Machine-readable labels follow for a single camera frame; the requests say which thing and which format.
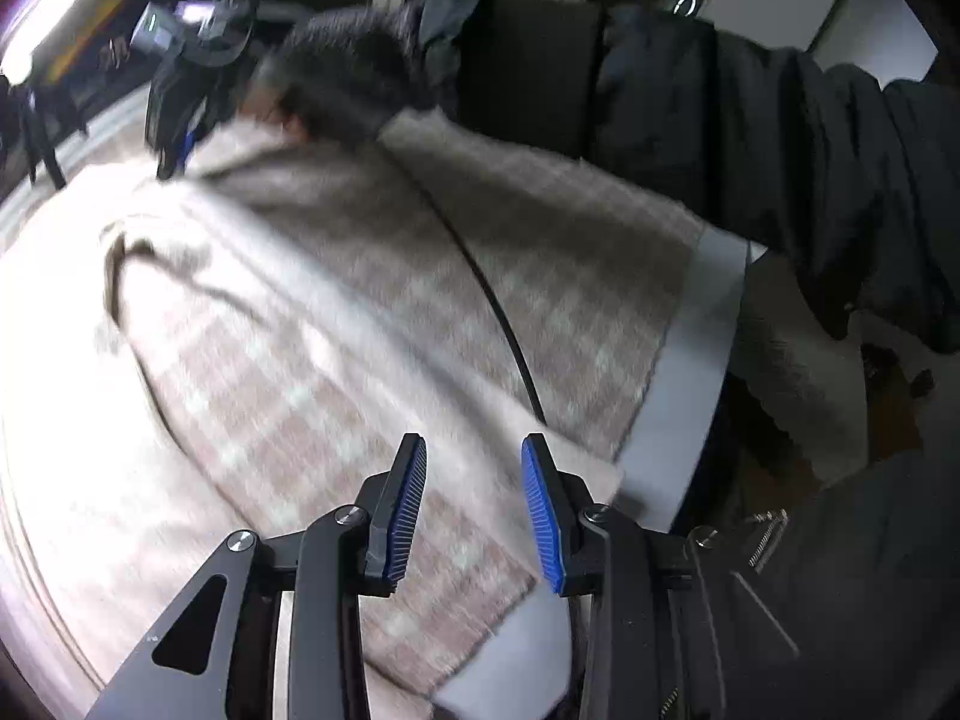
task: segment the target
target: metal screw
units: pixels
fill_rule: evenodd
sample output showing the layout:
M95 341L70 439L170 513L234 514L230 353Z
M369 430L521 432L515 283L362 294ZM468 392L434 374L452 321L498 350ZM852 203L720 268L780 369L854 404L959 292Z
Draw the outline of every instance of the metal screw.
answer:
M243 552L250 549L256 539L250 531L237 531L227 536L227 549L230 552Z
M698 525L690 531L690 538L704 549L712 549L716 546L717 536L720 536L719 531L709 525Z
M609 511L610 507L608 506L589 506L584 509L584 517L599 525L601 522L607 521L607 512Z
M366 516L367 513L359 506L342 506L337 509L333 518L337 520L340 525L356 525L359 522L363 522Z

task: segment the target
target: triangular cutout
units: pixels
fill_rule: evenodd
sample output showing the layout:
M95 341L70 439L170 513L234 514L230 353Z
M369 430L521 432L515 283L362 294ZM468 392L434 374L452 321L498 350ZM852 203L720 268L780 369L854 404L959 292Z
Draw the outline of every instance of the triangular cutout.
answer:
M213 634L217 630L217 617L227 591L227 578L210 577L193 597L184 613L171 625L154 650L154 663L158 666L185 671L187 674L203 674L210 660Z

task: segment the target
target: lamp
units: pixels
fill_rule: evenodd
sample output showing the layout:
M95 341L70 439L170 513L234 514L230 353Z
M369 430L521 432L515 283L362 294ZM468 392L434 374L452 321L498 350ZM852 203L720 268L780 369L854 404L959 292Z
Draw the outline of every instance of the lamp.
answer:
M26 18L18 23L7 45L0 73L16 86L30 77L34 50L46 39L76 0L37 0Z

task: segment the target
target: black jacket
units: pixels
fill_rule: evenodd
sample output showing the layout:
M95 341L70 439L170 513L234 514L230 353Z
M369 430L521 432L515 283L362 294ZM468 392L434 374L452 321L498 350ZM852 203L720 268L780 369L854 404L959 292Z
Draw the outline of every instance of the black jacket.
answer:
M483 2L466 127L584 157L785 254L834 337L868 309L960 348L960 94L822 71L640 6Z

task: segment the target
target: black cable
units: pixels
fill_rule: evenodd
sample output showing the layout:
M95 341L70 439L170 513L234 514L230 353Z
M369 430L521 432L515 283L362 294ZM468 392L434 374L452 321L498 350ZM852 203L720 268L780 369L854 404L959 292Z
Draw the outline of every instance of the black cable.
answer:
M514 353L514 361L517 363L517 370L520 372L520 378L523 380L523 386L527 389L527 397L530 399L530 408L533 409L534 416L536 421L547 426L546 416L544 416L544 407L539 402L539 396L536 395L536 386L534 386L533 376L530 375L530 368L527 367L527 361L523 357L523 350L520 348L520 342L517 341L517 335L514 333L514 329L510 327L510 320L507 319L507 314L503 310L500 301L496 297L496 293L493 291L493 287L490 286L490 282L487 280L487 276L480 269L480 266L477 265L477 261L473 259L473 255L470 254L470 250L467 248L467 244L464 242L464 239L460 236L460 233L457 232L457 228L450 223L450 220L446 217L446 214L443 213L443 209L440 208L440 205L437 203L435 197L426 188L422 185L419 180L410 172L408 167L404 165L400 159L397 158L395 153L390 151L390 148L384 146L380 141L373 141L378 147L378 151L384 156L384 158L389 162L394 168L401 173L407 182L414 188L416 193L419 195L421 200L433 211L434 215L440 220L440 224L443 225L446 232L450 235L450 239L453 240L454 245L459 248L460 253L464 255L464 260L467 260L467 264L470 267L470 270L473 271L473 276L477 280L477 284L480 285L480 289L483 290L483 294L486 295L487 303L490 303L491 309L493 309L493 315L496 316L496 320L500 323L500 328L503 331L503 335L507 338L507 344L510 344L510 351Z

